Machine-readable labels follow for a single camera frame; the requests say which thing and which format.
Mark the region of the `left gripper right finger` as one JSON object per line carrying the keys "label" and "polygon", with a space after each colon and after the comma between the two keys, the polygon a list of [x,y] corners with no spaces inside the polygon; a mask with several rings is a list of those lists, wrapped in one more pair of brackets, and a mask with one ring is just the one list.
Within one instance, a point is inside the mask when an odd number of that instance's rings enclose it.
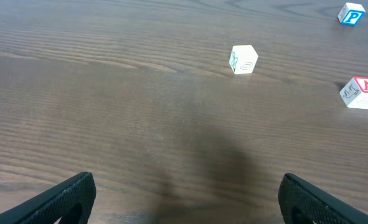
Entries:
{"label": "left gripper right finger", "polygon": [[285,224],[368,224],[368,215],[295,174],[286,173],[278,191]]}

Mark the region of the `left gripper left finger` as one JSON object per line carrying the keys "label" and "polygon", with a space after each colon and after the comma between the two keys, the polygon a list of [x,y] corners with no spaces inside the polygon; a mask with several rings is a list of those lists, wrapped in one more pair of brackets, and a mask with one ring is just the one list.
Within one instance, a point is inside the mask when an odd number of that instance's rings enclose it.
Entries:
{"label": "left gripper left finger", "polygon": [[87,224],[96,198],[90,172],[80,172],[26,202],[0,213],[0,224]]}

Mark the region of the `red letter A block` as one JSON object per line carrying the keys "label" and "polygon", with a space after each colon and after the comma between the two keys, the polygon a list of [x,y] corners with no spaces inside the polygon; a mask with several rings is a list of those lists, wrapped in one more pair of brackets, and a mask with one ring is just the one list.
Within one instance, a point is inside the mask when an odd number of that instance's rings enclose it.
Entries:
{"label": "red letter A block", "polygon": [[348,108],[368,109],[368,77],[353,77],[339,94]]}

